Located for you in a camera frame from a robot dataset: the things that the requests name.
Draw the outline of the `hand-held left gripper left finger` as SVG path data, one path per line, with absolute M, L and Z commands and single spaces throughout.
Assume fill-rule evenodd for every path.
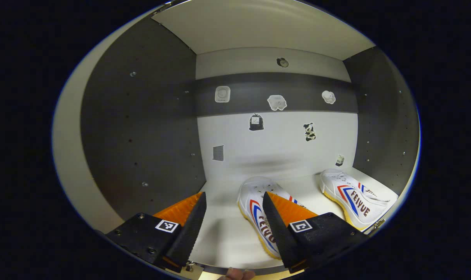
M 137 213 L 106 237 L 151 265 L 180 273 L 189 261 L 206 210 L 206 193 L 199 192 L 156 214 Z

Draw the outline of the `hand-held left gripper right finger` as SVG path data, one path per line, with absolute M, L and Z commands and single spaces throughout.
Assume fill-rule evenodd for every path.
M 290 273 L 321 268 L 369 239 L 332 212 L 315 214 L 272 192 L 264 194 L 263 209 Z

